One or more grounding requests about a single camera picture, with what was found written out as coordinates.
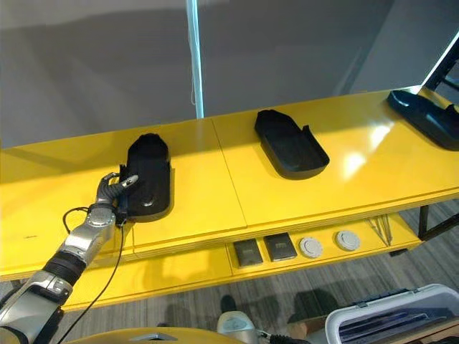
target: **black cable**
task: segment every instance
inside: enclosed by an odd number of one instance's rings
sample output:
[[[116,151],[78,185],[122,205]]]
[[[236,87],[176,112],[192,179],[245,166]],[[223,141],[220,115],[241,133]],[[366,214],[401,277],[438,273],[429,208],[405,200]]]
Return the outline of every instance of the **black cable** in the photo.
[[[67,225],[67,215],[73,211],[84,211],[87,213],[87,210],[88,210],[88,207],[86,206],[77,206],[76,208],[71,208],[70,210],[67,210],[65,212],[65,214],[62,216],[62,222],[64,222],[64,227],[68,234],[70,234],[70,229],[69,229],[69,226]]]
[[[115,264],[115,268],[113,269],[113,272],[112,272],[112,275],[110,276],[110,278],[108,279],[108,282],[107,284],[104,286],[104,288],[100,291],[99,295],[95,297],[95,299],[89,304],[89,306],[86,307],[86,309],[83,311],[83,313],[80,314],[79,317],[77,317],[77,319],[73,322],[73,324],[71,324],[71,326],[69,327],[69,329],[67,330],[67,332],[64,333],[64,335],[59,339],[59,341],[57,342],[57,344],[60,344],[62,343],[62,341],[65,339],[65,337],[67,337],[67,335],[70,333],[70,331],[75,327],[75,325],[81,320],[81,318],[83,317],[83,315],[86,314],[86,312],[95,304],[95,302],[97,300],[99,300],[99,297],[102,296],[102,294],[104,293],[104,291],[108,288],[108,285],[110,285],[110,282],[112,282],[112,279],[113,279],[113,276],[115,276],[115,272],[118,268],[118,265],[120,264],[120,260],[121,260],[121,252],[123,251],[123,242],[124,242],[124,227],[121,226],[121,245],[120,245],[120,253],[118,255],[118,259],[116,261],[116,264]]]

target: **yellow object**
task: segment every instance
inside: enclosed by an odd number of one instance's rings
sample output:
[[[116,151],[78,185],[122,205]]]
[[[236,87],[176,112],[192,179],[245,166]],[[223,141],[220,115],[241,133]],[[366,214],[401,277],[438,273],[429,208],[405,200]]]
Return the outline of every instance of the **yellow object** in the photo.
[[[118,171],[129,146],[150,132],[167,142],[172,156],[171,211],[159,221],[128,224],[123,258],[138,258],[134,252],[141,254],[145,246],[165,253],[194,248],[208,234],[245,227],[210,119],[9,148],[1,152],[2,279],[41,269],[67,236],[62,215],[94,202],[100,178]],[[71,214],[69,227],[84,216]],[[115,232],[94,266],[115,261],[120,231]]]
[[[365,221],[355,224],[359,250],[343,252],[333,242],[334,225],[459,195],[459,153],[416,131],[389,108],[387,95],[275,107],[309,124],[330,156],[322,173],[302,181],[281,178],[271,166],[253,128],[256,110],[3,150],[0,280],[42,268],[66,236],[64,212],[91,204],[100,178],[117,171],[128,147],[149,132],[169,146],[173,205],[163,219],[126,226],[120,271],[99,305],[413,247],[420,241],[397,217],[390,247]],[[70,227],[83,219],[70,215]],[[261,238],[286,231],[295,244],[314,233],[324,258],[237,267],[232,242],[258,238],[266,257]],[[117,230],[78,282],[85,287],[76,288],[69,309],[84,307],[105,284],[119,244]]]
[[[414,129],[373,92],[283,105],[310,125],[330,163],[302,181],[280,177],[254,130],[257,111],[213,118],[251,231],[303,228],[399,211],[459,195],[459,152]]]
[[[124,262],[119,266],[110,286],[95,305],[114,305],[171,292],[183,292],[199,287],[315,267],[395,249],[413,248],[421,243],[398,214],[390,215],[389,223],[394,234],[393,245],[390,247],[365,221],[354,221],[340,226],[289,233],[298,256],[281,262],[270,261],[262,237],[258,237],[257,242],[263,263],[252,267],[239,268],[233,244]],[[345,252],[337,246],[335,236],[343,229],[359,236],[361,240],[359,249]],[[314,237],[322,243],[321,257],[310,259],[300,253],[298,243],[303,237]],[[113,267],[86,270],[75,285],[74,292],[64,309],[79,310],[87,307],[102,290],[112,271]]]
[[[160,338],[173,338],[160,340],[164,344],[244,344],[234,338],[219,333],[200,330],[198,328],[129,328],[117,330],[68,342],[68,344],[132,344],[132,338],[154,338],[152,334],[159,334]]]

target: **small black box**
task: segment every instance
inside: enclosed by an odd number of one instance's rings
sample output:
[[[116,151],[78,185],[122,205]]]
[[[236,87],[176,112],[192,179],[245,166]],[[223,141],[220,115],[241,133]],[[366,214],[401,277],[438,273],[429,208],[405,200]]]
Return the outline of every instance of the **small black box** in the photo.
[[[237,260],[240,267],[258,265],[263,263],[263,259],[258,249],[257,240],[249,239],[241,242],[235,242]]]
[[[273,262],[292,259],[297,256],[295,247],[293,246],[288,233],[265,236],[265,243],[268,248],[271,261]]]

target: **white plastic object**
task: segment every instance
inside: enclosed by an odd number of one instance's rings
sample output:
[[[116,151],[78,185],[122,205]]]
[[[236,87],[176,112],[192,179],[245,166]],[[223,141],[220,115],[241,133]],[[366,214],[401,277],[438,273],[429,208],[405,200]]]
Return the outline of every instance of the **white plastic object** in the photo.
[[[340,231],[336,235],[338,245],[346,251],[355,251],[360,247],[359,237],[351,231]]]
[[[342,344],[339,328],[346,321],[355,322],[402,308],[442,308],[445,307],[459,316],[459,293],[439,284],[426,285],[416,290],[384,297],[365,303],[365,307],[351,306],[334,310],[325,321],[326,342],[312,343]]]
[[[323,248],[319,240],[308,237],[300,241],[300,250],[309,258],[317,258],[322,255]]]

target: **lower shelf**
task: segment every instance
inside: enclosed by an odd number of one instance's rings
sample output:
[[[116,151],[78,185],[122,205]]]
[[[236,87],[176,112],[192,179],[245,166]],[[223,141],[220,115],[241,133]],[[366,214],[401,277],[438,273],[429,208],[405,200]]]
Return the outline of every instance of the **lower shelf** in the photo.
[[[123,262],[110,286],[95,303],[95,306],[113,305],[155,295],[183,292],[398,249],[411,249],[421,243],[398,214],[389,216],[389,224],[393,238],[390,247],[366,221],[290,233],[298,256],[281,262],[271,262],[263,238],[257,238],[263,263],[253,267],[240,268],[238,266],[233,244]],[[359,236],[361,246],[356,251],[346,252],[336,245],[334,237],[338,231],[344,229],[353,231]],[[314,237],[322,243],[321,257],[310,259],[299,252],[298,243],[303,237]],[[113,266],[85,271],[75,285],[75,291],[64,309],[79,310],[87,307],[103,288],[112,271]]]

